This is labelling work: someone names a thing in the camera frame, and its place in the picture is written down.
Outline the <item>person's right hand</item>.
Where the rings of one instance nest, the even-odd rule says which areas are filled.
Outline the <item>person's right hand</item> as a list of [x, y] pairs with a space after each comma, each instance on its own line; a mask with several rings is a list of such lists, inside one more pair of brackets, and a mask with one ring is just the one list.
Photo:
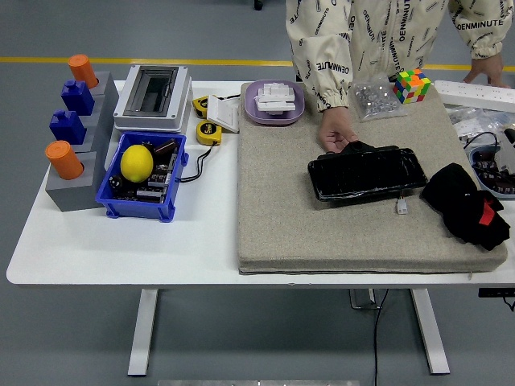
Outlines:
[[327, 152], [339, 153], [359, 138], [352, 129], [352, 117], [348, 108], [335, 107], [322, 112], [318, 133], [319, 141]]

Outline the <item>person's left hand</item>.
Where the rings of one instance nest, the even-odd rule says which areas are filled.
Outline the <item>person's left hand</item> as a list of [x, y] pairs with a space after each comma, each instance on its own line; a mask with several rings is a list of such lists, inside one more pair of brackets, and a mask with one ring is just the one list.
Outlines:
[[483, 59], [472, 59], [471, 69], [464, 77], [463, 82], [470, 84], [477, 76], [483, 74], [487, 76], [489, 85], [498, 88], [510, 88], [502, 80], [504, 64], [501, 53]]

